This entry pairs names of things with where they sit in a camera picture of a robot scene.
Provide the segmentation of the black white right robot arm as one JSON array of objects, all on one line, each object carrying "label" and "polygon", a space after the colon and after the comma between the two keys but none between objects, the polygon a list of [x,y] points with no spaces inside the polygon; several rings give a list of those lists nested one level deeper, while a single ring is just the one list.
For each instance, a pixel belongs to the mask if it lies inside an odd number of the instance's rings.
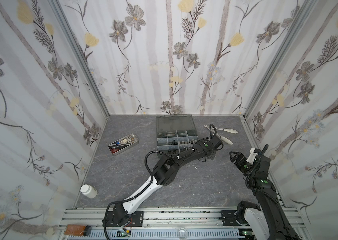
[{"label": "black white right robot arm", "polygon": [[241,152],[230,152],[231,162],[246,177],[245,185],[258,202],[241,201],[236,221],[247,223],[258,240],[299,240],[279,203],[275,185],[268,179],[270,158],[264,155],[267,149],[268,144],[263,149],[252,148],[248,158]]}]

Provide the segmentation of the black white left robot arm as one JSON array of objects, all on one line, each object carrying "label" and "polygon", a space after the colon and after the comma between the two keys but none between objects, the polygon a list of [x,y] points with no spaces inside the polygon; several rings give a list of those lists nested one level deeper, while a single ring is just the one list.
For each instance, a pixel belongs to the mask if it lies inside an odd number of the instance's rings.
[{"label": "black white left robot arm", "polygon": [[110,239],[107,232],[108,213],[113,207],[113,224],[123,227],[131,222],[133,213],[139,206],[158,189],[168,186],[175,178],[180,168],[195,160],[207,159],[220,151],[224,143],[218,136],[217,128],[209,125],[208,137],[197,140],[193,146],[177,155],[170,155],[162,151],[150,151],[144,158],[144,165],[149,173],[147,181],[128,198],[110,202],[107,205],[103,219],[105,238]]}]

